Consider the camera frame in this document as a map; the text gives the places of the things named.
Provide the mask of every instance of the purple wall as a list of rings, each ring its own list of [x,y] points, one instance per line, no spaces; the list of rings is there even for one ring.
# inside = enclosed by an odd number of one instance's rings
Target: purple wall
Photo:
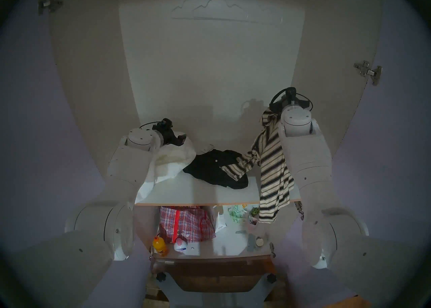
[[[75,124],[51,49],[48,14],[21,0],[0,29],[0,247],[13,253],[64,232],[69,213],[104,182]],[[140,307],[148,252],[114,262],[85,307]]]
[[[426,248],[431,243],[431,33],[405,0],[383,0],[382,28],[369,82],[333,160],[337,195],[370,236]],[[297,219],[282,248],[300,306],[322,307],[351,296],[328,270],[307,265]]]

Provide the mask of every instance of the white cloth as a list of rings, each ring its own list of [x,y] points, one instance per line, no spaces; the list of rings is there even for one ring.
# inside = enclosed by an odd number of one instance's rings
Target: white cloth
[[[184,133],[174,132],[175,136]],[[150,194],[154,185],[168,178],[174,178],[196,157],[196,151],[187,137],[181,146],[165,145],[159,148],[150,162],[145,181],[139,188],[135,204],[143,202]]]

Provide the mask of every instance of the orange bottle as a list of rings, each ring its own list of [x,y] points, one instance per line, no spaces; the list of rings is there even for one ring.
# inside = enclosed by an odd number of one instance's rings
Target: orange bottle
[[[168,254],[168,247],[166,246],[165,240],[161,237],[154,237],[153,247],[161,256],[166,256]]]

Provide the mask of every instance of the shelf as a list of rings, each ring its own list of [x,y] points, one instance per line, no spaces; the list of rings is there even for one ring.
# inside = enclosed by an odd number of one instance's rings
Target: shelf
[[[181,171],[175,178],[157,183],[139,206],[213,206],[259,204],[260,167],[247,173],[248,187],[234,190],[209,184]],[[291,201],[300,200],[298,189],[290,193]]]
[[[226,227],[216,233],[216,237],[204,242],[193,242],[187,245],[185,253],[174,250],[173,244],[168,244],[169,253],[165,257],[157,255],[158,259],[210,259],[269,255],[268,226],[258,223],[253,230],[247,221],[235,223],[228,213],[229,206],[223,206]],[[256,237],[264,239],[263,247],[256,247]]]
[[[286,232],[299,214],[294,203],[290,203],[279,210],[275,223],[259,222],[256,227],[250,228],[246,221],[235,223],[228,213],[228,207],[223,206],[226,228],[217,232],[214,239],[189,243],[185,253],[175,251],[173,244],[168,244],[167,256],[161,257],[154,252],[154,257],[161,260],[193,260],[271,255],[269,244],[272,242],[276,251],[280,249]],[[256,247],[257,237],[264,240],[261,248]]]

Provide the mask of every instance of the red plaid bag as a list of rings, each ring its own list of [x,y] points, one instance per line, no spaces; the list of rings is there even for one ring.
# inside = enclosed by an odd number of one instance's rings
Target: red plaid bag
[[[160,236],[166,243],[180,237],[186,242],[202,242],[215,237],[206,211],[199,206],[160,207]]]

